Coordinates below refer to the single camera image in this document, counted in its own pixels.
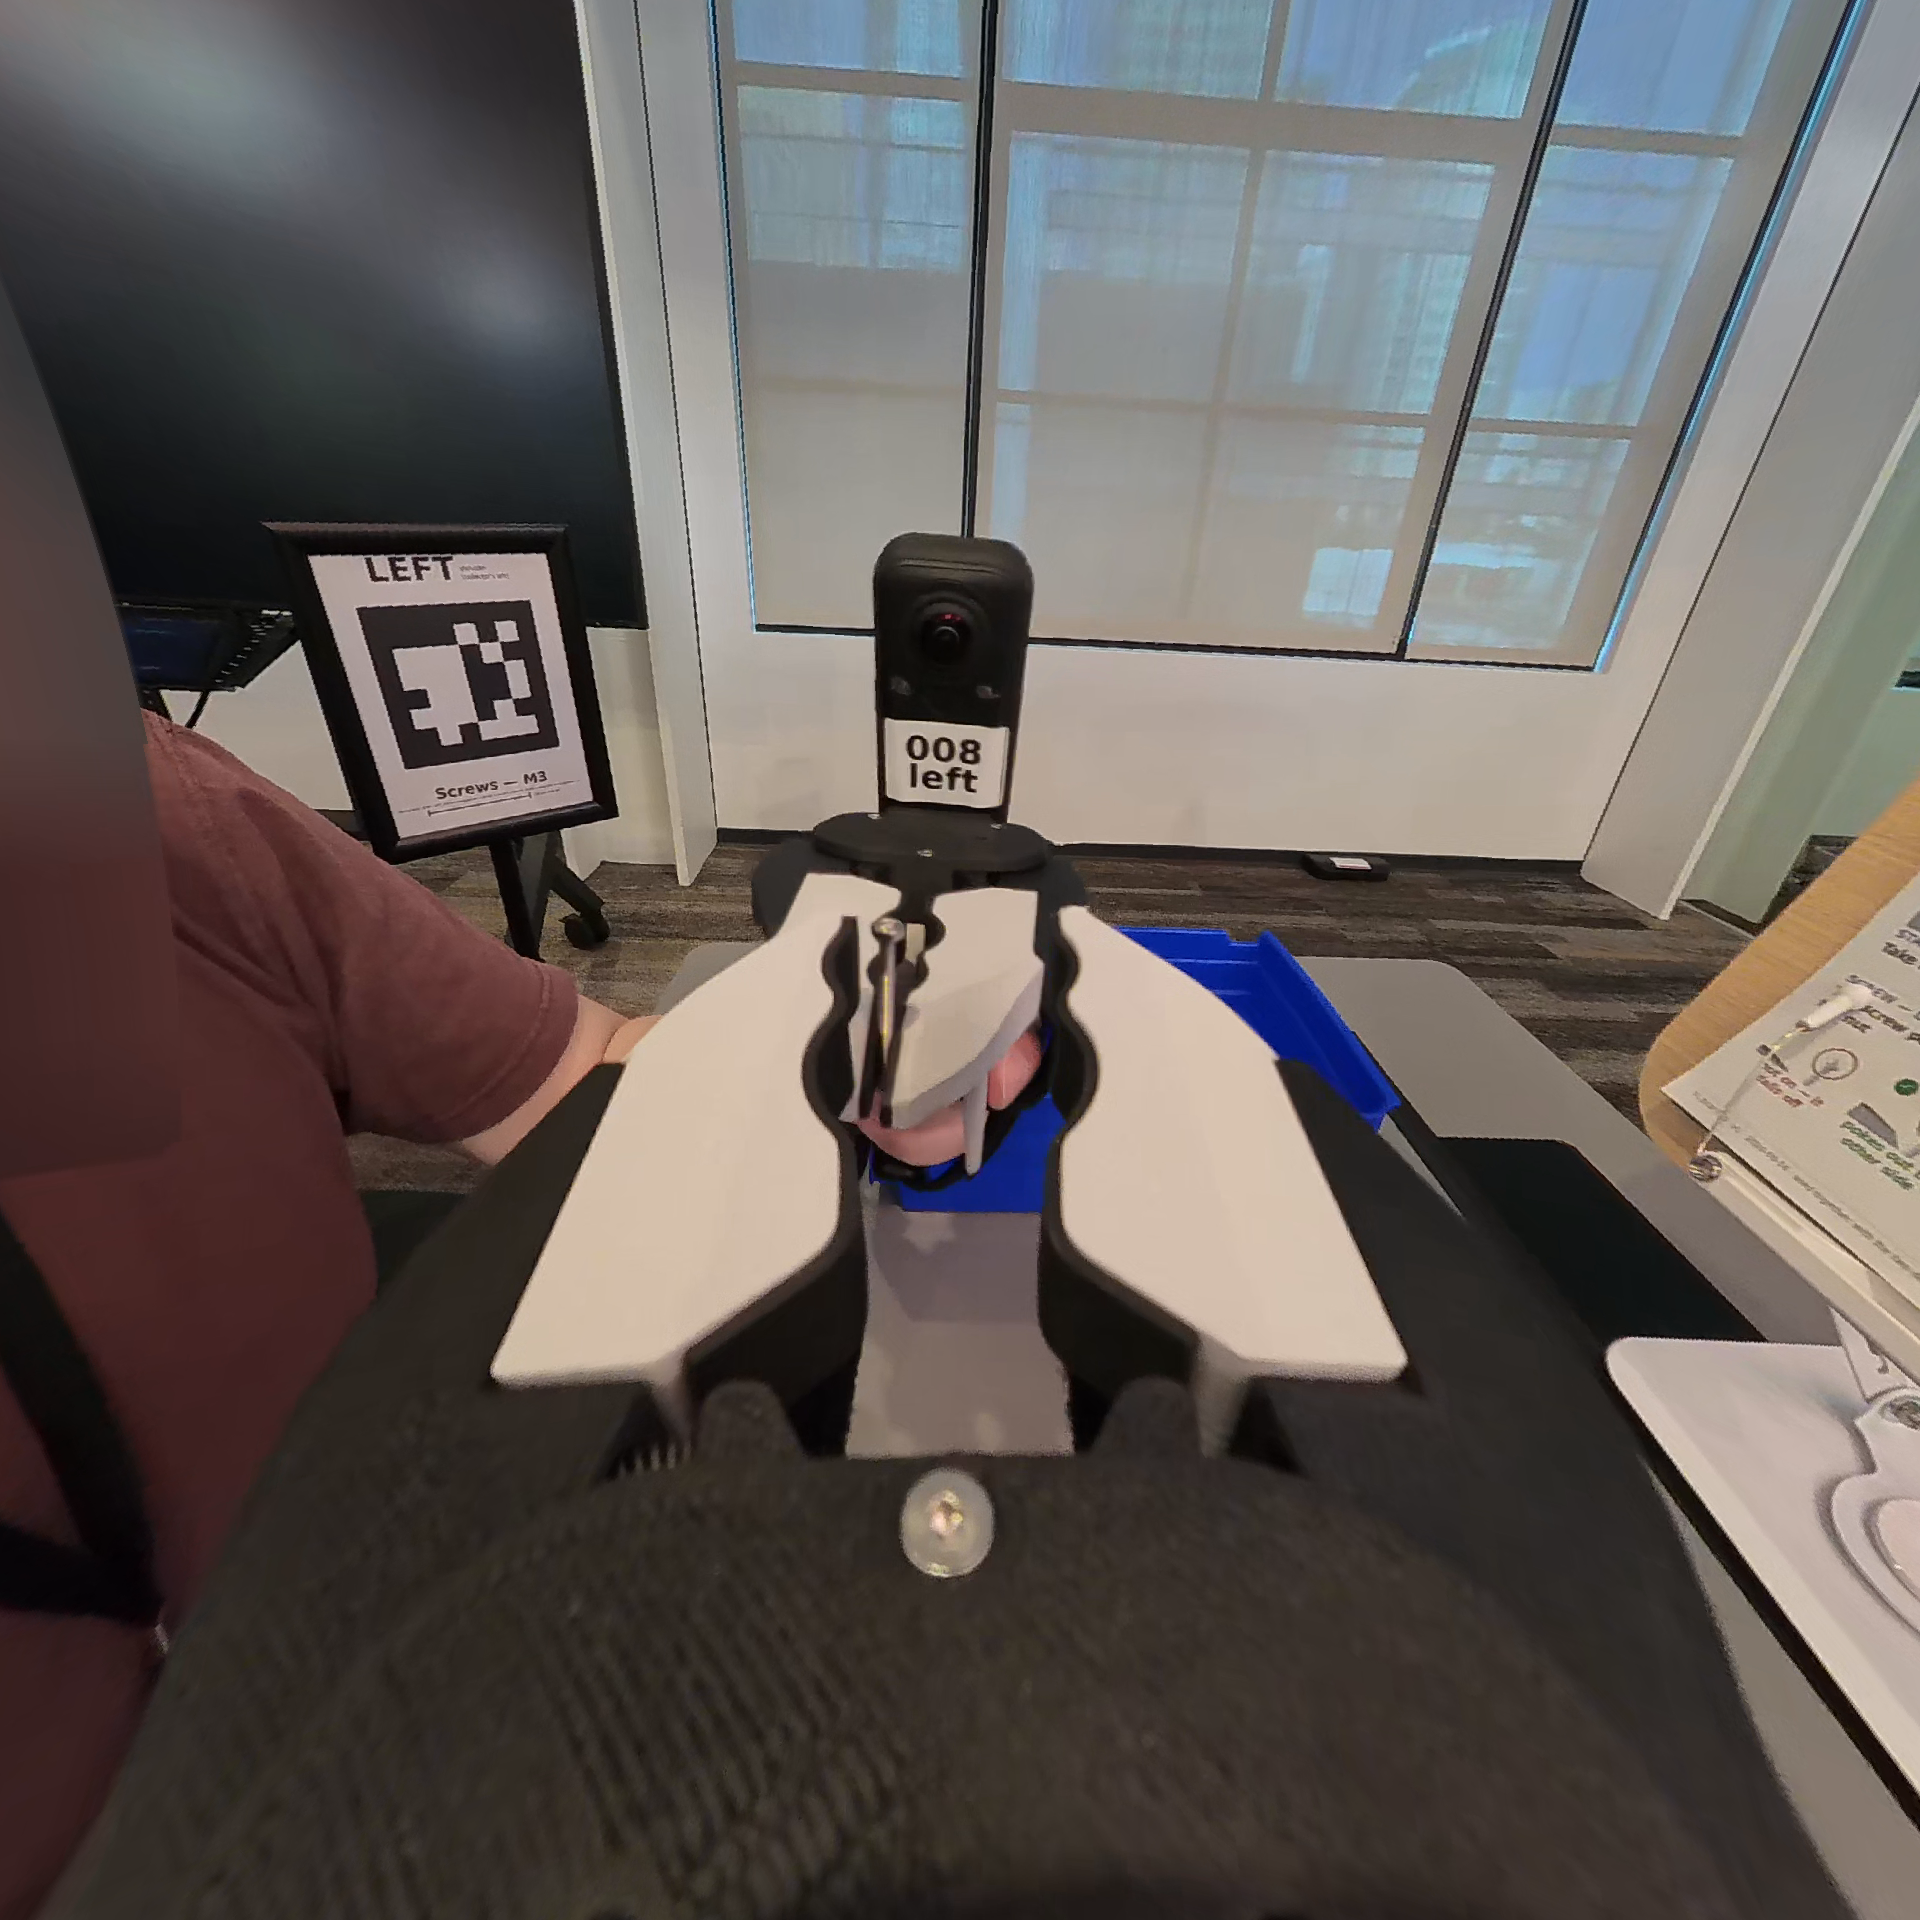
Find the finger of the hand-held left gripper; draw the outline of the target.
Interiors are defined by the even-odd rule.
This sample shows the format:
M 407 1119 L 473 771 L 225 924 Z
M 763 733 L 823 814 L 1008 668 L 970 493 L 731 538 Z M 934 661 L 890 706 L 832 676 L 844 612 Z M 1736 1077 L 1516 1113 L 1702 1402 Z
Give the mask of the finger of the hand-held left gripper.
M 876 1119 L 892 1100 L 899 1044 L 899 959 L 876 959 L 848 1020 L 854 1087 L 847 1119 Z
M 886 1084 L 892 1124 L 923 1124 L 980 1087 L 1040 1018 L 1039 895 L 938 895 L 940 939 L 907 989 Z

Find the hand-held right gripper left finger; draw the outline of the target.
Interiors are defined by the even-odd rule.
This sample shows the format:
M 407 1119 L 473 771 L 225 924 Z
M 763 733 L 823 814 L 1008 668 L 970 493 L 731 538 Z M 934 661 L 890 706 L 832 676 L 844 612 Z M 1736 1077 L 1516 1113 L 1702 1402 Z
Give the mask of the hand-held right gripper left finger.
M 803 885 L 780 933 L 622 1065 L 492 1359 L 506 1388 L 751 1378 L 807 1397 L 870 1316 L 854 1111 L 874 886 Z

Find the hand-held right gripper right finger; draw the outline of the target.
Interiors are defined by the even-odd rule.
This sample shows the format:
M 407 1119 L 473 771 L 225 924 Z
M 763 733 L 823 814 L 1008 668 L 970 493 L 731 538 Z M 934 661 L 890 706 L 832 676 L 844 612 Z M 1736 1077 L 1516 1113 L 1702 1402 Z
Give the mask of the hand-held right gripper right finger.
M 1060 1068 L 1081 1074 L 1048 1164 L 1040 1323 L 1115 1397 L 1177 1375 L 1385 1386 L 1409 1356 L 1281 1073 L 1249 1022 L 1084 905 Z

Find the small metal bolt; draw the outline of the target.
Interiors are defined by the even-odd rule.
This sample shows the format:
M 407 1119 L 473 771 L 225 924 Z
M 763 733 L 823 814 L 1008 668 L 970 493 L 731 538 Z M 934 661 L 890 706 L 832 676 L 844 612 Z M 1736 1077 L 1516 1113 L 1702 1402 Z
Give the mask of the small metal bolt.
M 876 956 L 872 964 L 872 1018 L 862 1059 L 858 1115 L 881 1119 L 892 1111 L 899 1047 L 911 989 L 905 937 L 911 926 L 899 914 L 886 914 L 872 926 Z

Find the blue plastic parts bin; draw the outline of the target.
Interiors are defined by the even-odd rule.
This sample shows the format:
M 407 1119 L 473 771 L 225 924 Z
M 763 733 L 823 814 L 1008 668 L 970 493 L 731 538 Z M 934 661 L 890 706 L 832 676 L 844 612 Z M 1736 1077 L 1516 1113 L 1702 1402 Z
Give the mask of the blue plastic parts bin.
M 1250 941 L 1223 929 L 1127 929 L 1126 935 L 1227 1005 L 1281 1061 L 1313 1068 L 1372 1130 L 1402 1105 L 1372 1052 L 1274 933 Z M 1039 1214 L 1049 1150 L 1066 1119 L 1048 1087 L 1025 1093 L 1003 1117 L 1006 1134 L 980 1172 L 968 1175 L 960 1158 L 895 1171 L 874 1148 L 870 1189 L 911 1214 Z

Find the person's left forearm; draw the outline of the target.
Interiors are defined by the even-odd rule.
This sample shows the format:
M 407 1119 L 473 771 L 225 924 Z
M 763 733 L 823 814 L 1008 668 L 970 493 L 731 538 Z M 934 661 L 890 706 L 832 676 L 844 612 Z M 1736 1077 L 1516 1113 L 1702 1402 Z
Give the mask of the person's left forearm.
M 594 999 L 578 999 L 571 1033 L 553 1070 L 503 1119 L 460 1140 L 463 1153 L 482 1166 L 506 1161 L 598 1068 L 624 1065 L 658 1022 L 658 1014 L 622 1018 Z

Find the person's left hand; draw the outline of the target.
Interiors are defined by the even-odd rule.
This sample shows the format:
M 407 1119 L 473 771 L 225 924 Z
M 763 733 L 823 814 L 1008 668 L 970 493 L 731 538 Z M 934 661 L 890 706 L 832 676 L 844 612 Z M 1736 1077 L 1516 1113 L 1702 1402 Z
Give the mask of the person's left hand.
M 948 1172 L 956 1182 L 974 1180 L 1039 1097 L 1046 1055 L 1043 1030 L 1031 1025 L 992 1068 L 979 1070 L 938 1111 L 914 1123 L 859 1119 L 858 1130 L 872 1140 L 879 1158 L 912 1167 L 914 1180 L 926 1187 Z

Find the black rolling stand base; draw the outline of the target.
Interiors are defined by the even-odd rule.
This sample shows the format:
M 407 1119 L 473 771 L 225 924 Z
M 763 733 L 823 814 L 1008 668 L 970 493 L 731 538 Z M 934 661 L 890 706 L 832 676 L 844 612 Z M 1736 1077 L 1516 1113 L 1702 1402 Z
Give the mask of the black rolling stand base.
M 510 949 L 523 957 L 543 956 L 547 910 L 553 900 L 562 905 L 560 929 L 571 949 L 594 951 L 608 943 L 606 903 L 569 867 L 562 829 L 500 835 L 488 842 L 488 853 Z

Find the large glass window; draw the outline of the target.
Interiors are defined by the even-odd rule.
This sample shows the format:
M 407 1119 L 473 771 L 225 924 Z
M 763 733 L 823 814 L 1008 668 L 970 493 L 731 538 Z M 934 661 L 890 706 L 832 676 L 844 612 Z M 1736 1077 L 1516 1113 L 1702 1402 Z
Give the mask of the large glass window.
M 1592 671 L 1860 4 L 712 4 L 748 606 Z

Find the black framed marker sign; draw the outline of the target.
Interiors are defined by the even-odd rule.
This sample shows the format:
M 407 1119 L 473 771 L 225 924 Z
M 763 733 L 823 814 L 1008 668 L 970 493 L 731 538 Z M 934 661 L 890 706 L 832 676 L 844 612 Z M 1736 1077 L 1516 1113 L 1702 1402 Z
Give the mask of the black framed marker sign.
M 379 857 L 617 815 L 566 525 L 263 527 L 353 810 Z

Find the white template sheet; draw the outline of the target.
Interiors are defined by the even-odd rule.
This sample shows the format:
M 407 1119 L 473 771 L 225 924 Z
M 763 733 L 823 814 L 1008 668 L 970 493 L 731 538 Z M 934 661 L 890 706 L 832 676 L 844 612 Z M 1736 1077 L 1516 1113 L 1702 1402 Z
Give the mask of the white template sheet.
M 1692 1497 L 1918 1786 L 1918 1389 L 1834 1347 L 1623 1337 L 1607 1375 Z

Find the printed instruction sheet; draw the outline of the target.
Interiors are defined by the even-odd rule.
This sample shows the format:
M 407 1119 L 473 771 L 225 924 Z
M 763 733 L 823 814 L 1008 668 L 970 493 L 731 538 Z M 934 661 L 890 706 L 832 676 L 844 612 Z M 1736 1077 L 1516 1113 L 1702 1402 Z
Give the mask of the printed instruction sheet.
M 1662 1087 L 1724 1203 L 1779 1221 L 1906 1327 L 1918 1309 L 1918 882 Z

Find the large black display screen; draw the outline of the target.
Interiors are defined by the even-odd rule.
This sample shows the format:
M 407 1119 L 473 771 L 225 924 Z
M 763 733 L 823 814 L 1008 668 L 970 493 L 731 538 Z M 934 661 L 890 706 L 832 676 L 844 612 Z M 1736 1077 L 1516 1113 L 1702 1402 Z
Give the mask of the large black display screen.
M 575 4 L 6 2 L 3 115 L 114 596 L 273 606 L 271 522 L 539 522 L 642 627 Z

